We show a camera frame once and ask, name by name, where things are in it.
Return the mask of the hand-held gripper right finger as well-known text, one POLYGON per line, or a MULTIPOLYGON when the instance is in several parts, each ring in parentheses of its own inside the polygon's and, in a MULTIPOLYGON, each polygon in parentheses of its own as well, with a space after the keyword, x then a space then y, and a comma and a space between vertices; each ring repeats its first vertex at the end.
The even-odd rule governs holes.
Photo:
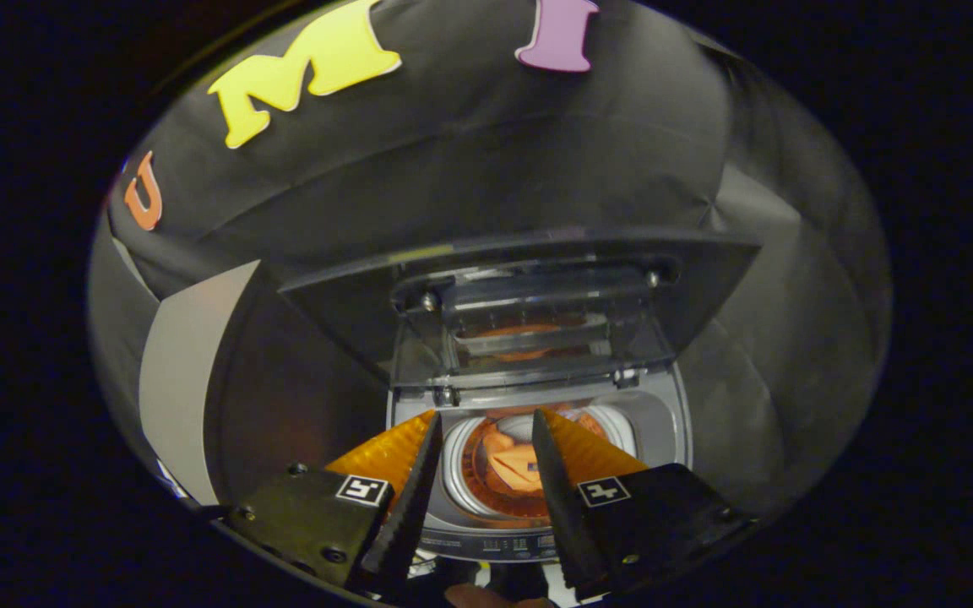
POLYGON ((646 465, 560 413, 534 412, 532 443, 564 582, 579 600, 665 584, 753 527, 686 465, 646 465))

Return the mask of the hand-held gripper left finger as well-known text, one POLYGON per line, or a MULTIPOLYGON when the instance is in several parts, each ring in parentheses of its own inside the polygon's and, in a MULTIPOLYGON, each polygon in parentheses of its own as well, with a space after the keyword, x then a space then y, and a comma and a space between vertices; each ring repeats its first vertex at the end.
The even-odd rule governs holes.
POLYGON ((228 526, 325 584, 389 595, 420 545, 441 451, 443 423, 429 410, 328 465, 287 465, 228 508, 228 526))

